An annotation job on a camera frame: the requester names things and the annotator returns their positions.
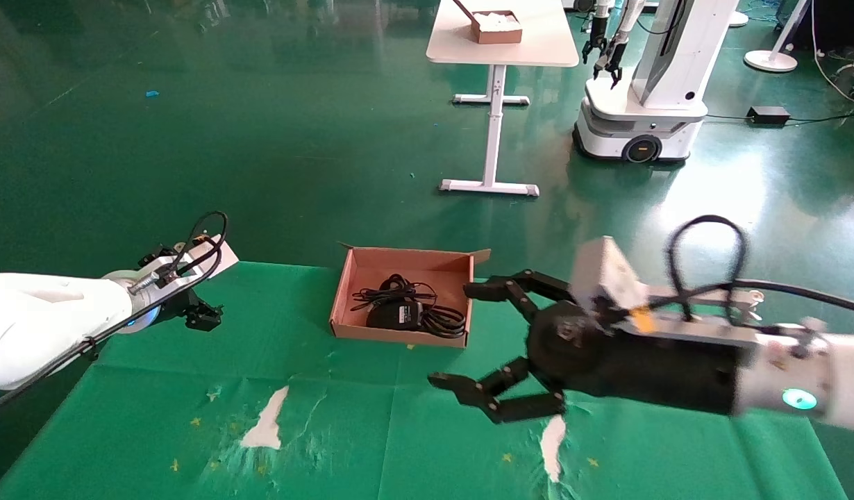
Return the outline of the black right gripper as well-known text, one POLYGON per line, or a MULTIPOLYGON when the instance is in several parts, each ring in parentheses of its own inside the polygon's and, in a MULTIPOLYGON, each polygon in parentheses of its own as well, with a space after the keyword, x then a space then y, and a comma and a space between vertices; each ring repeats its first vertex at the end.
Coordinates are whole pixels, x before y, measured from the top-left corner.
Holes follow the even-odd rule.
POLYGON ((531 269, 466 283, 463 294, 477 301, 507 301, 530 321, 528 360, 515 358, 480 380, 443 372, 428 376, 433 388, 453 393, 462 406, 480 409, 492 423, 562 415, 561 390, 720 415, 735 411, 740 351, 734 346, 659 340, 620 328, 607 333, 573 303, 569 283, 531 269), (539 310, 531 293, 554 304, 539 310), (532 373, 549 390, 502 399, 532 373))

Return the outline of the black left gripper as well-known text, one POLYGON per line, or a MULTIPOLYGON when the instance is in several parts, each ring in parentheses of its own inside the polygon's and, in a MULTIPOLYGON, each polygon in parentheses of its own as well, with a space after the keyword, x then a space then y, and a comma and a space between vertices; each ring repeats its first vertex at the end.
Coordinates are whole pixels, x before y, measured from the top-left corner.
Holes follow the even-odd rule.
MULTIPOLYGON (((142 256, 137 262, 138 269, 144 269, 151 263, 157 263, 157 267, 169 265, 177 257, 177 250, 173 247, 165 247, 159 244, 153 251, 142 256)), ((224 307, 223 305, 212 306, 205 301, 197 301, 191 303, 191 294, 193 293, 190 287, 177 287, 180 292, 176 292, 173 297, 170 297, 160 307, 149 310, 147 314, 138 317, 130 323, 131 328, 147 328, 158 323, 170 321, 174 317, 185 316, 185 326, 188 329, 195 331, 211 332, 223 323, 224 307)), ((165 287, 158 288, 157 285, 138 290, 132 294, 132 313, 137 313, 139 310, 155 303, 161 297, 166 297, 173 288, 165 287)))

